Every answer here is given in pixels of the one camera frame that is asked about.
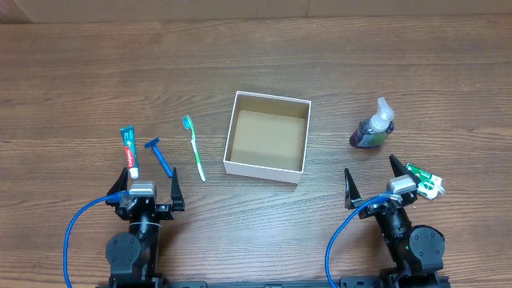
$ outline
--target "toothbrush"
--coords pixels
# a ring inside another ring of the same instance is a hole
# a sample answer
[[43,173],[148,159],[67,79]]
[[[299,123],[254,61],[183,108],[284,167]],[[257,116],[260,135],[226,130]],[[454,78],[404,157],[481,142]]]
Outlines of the toothbrush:
[[195,161],[198,164],[199,176],[201,176],[201,180],[204,182],[205,174],[202,171],[201,160],[199,160],[198,148],[195,143],[195,130],[194,130],[194,124],[192,123],[192,118],[190,117],[190,115],[185,115],[182,117],[182,121],[183,121],[183,127],[185,127],[186,130],[192,131],[192,140],[190,140],[190,143],[192,143],[192,149],[194,149]]

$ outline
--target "wooden table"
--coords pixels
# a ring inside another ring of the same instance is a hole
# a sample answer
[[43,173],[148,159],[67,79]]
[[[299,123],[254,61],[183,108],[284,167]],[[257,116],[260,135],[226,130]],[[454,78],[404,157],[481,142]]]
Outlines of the wooden table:
[[[413,224],[446,236],[458,287],[512,286],[512,16],[309,18],[0,26],[0,287],[64,287],[69,220],[126,165],[119,128],[133,124],[141,179],[161,202],[178,168],[186,200],[163,223],[159,269],[173,280],[325,279],[324,253],[348,216],[343,169],[364,197],[392,177],[389,154],[445,179]],[[298,186],[226,175],[222,156],[237,90],[313,102]],[[348,138],[385,96],[396,130],[380,150]],[[206,173],[199,180],[196,125]],[[127,230],[96,206],[70,243],[74,287],[105,283],[105,245]],[[392,266],[373,219],[332,251],[334,277]]]

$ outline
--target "robotic arm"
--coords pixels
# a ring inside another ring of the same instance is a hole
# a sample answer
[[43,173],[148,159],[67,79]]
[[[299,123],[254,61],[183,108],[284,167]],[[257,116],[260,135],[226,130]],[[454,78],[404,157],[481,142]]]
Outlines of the robotic arm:
[[[340,288],[449,288],[448,277],[439,277],[443,268],[444,236],[430,226],[412,226],[405,206],[417,198],[419,179],[393,155],[390,156],[395,178],[387,183],[388,199],[366,207],[360,219],[375,217],[381,229],[394,267],[382,269],[379,276],[342,277]],[[363,200],[352,176],[345,169],[345,208],[352,210]],[[127,190],[126,168],[107,194]],[[123,220],[130,221],[128,232],[112,237],[106,247],[110,264],[108,286],[97,288],[328,288],[328,281],[297,282],[169,282],[158,274],[158,233],[160,221],[173,220],[173,212],[184,211],[185,203],[174,168],[170,196],[172,204],[156,204],[153,182],[134,182],[120,202],[107,202]]]

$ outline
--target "translucent white cap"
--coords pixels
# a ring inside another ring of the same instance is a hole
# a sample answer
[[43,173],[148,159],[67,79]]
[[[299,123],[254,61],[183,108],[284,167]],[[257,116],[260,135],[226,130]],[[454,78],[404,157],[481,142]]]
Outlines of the translucent white cap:
[[130,168],[128,170],[128,172],[130,172],[130,177],[132,179],[137,179],[138,178],[138,168]]
[[387,105],[384,97],[377,99],[378,111],[370,119],[370,128],[375,132],[384,132],[393,120],[394,112],[389,105]]

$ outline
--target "open box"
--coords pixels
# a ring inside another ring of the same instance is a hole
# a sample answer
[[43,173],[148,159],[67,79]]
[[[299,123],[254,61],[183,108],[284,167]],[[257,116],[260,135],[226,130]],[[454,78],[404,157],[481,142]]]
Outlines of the open box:
[[311,101],[238,91],[224,153],[228,174],[298,183]]

